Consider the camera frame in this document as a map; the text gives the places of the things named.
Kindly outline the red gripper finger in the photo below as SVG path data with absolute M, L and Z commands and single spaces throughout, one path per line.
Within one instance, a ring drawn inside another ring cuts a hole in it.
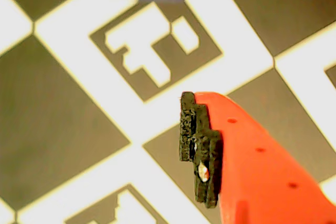
M 335 205 L 312 176 L 230 98 L 181 95 L 181 161 L 192 162 L 195 199 L 222 223 L 335 223 Z

